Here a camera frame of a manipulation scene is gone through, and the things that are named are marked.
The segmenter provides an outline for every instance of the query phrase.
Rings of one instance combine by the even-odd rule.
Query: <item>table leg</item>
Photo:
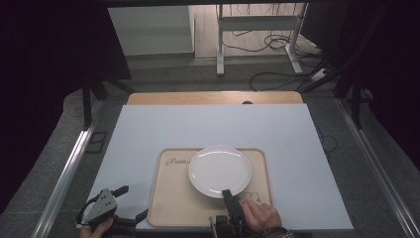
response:
[[[297,37],[299,36],[300,33],[300,28],[302,27],[302,23],[303,23],[303,18],[305,17],[305,11],[306,11],[306,7],[307,7],[307,3],[304,3],[302,6],[302,9],[300,10],[299,14],[297,15],[297,22],[296,22],[296,26],[295,29],[293,30],[293,33],[291,35],[290,38],[290,44],[287,44],[285,49],[287,52],[287,55],[289,57],[289,60],[291,62],[291,65],[293,66],[293,70],[296,74],[302,74],[302,68],[300,67],[299,61],[296,58],[296,54],[294,52],[294,49],[296,47],[296,41],[297,41]]]
[[[217,75],[223,76],[225,73],[225,59],[224,53],[225,49],[223,47],[223,5],[218,5],[219,7],[219,16],[218,16],[218,25],[219,25],[219,35],[218,35],[218,46],[217,46]]]

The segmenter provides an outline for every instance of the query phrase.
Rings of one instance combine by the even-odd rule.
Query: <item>tray logo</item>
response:
[[[170,158],[166,161],[166,165],[168,167],[176,166],[176,165],[189,165],[190,162],[191,162],[190,160]]]

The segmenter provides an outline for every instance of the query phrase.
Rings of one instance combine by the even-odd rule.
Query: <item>white plate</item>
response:
[[[250,183],[252,170],[248,158],[227,146],[207,147],[198,152],[188,168],[189,179],[202,193],[223,198],[222,190],[232,195],[244,190]]]

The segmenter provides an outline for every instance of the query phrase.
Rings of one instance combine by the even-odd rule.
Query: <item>white table surface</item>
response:
[[[149,206],[163,150],[214,145],[264,152],[284,227],[353,229],[306,104],[126,105],[89,198],[128,185],[116,214],[134,218]],[[137,228],[162,229],[147,219]]]

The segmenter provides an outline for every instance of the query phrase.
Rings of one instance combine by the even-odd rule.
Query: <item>metal frame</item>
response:
[[[38,221],[37,226],[32,234],[32,238],[41,238],[41,237],[48,237],[50,231],[53,227],[53,223],[55,222],[55,218],[58,215],[59,208],[62,205],[62,202],[67,195],[67,191],[71,185],[71,182],[74,178],[74,175],[77,171],[78,165],[80,164],[81,158],[83,156],[84,150],[86,149],[87,144],[89,143],[89,139],[95,129],[96,123],[99,118],[99,112],[102,109],[104,102],[103,101],[96,101],[92,114],[93,120],[91,126],[87,130],[83,130],[78,139],[76,144],[71,151],[70,156],[68,157],[67,163],[62,170],[61,176],[58,179],[58,182],[55,185],[55,188],[52,191],[52,195],[50,196],[49,202],[44,209],[43,214],[41,215],[40,220]]]
[[[217,75],[223,76],[224,69],[224,46],[223,32],[230,31],[292,31],[290,44],[285,47],[291,65],[296,74],[303,73],[299,61],[296,58],[294,49],[296,47],[297,37],[305,17],[307,3],[304,3],[297,16],[240,16],[223,17],[223,5],[219,5],[219,35],[217,47]]]
[[[393,209],[396,218],[398,219],[402,229],[404,230],[407,237],[420,237],[420,231],[417,227],[410,211],[408,210],[404,200],[399,195],[395,186],[393,185],[391,179],[386,174],[383,166],[381,165],[379,158],[374,152],[373,148],[370,146],[368,139],[366,138],[364,131],[359,129],[358,126],[352,119],[350,108],[347,103],[344,101],[346,99],[336,99],[338,107],[341,109],[341,112],[352,131],[355,140],[358,142],[359,147],[364,154],[365,159],[367,160],[370,170],[375,176],[377,183],[379,184],[382,192],[384,193],[389,205]]]

